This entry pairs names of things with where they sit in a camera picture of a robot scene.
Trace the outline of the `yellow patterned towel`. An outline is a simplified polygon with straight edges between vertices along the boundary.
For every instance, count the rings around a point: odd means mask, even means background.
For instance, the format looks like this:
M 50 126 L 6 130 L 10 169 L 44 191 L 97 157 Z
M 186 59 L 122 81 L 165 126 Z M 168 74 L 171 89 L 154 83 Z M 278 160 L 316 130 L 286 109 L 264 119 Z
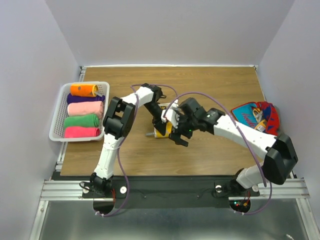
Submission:
M 147 132 L 145 134 L 146 137 L 150 137 L 150 138 L 156 138 L 156 139 L 160 139 L 160 138 L 168 138 L 169 134 L 172 131 L 172 124 L 170 122 L 166 123 L 166 133 L 165 135 L 162 135 L 155 127 L 153 128 L 152 132 Z

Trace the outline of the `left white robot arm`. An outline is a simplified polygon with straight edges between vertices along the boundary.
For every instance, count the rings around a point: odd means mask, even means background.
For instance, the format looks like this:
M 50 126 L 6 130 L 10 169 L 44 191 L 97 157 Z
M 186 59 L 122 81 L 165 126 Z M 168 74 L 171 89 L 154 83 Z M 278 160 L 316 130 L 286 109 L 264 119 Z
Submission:
M 89 183 L 80 185 L 84 190 L 97 193 L 100 197 L 114 192 L 112 177 L 116 156 L 129 135 L 141 106 L 152 115 L 153 127 L 163 136 L 167 133 L 167 124 L 162 120 L 163 109 L 158 104 L 162 98 L 166 96 L 159 86 L 144 83 L 134 93 L 111 99 L 102 122 L 104 138 L 100 157 Z

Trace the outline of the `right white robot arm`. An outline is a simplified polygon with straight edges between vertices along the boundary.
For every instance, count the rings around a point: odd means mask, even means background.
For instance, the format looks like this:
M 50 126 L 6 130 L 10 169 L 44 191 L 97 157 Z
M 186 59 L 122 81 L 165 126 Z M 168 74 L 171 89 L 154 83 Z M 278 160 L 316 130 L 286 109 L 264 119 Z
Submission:
M 291 138 L 257 131 L 225 112 L 211 108 L 205 110 L 197 100 L 189 97 L 181 104 L 175 100 L 162 112 L 163 122 L 172 124 L 169 139 L 175 144 L 188 146 L 181 137 L 190 139 L 194 131 L 208 132 L 247 147 L 256 161 L 254 166 L 239 170 L 226 187 L 235 195 L 242 195 L 254 185 L 272 183 L 283 185 L 298 162 Z

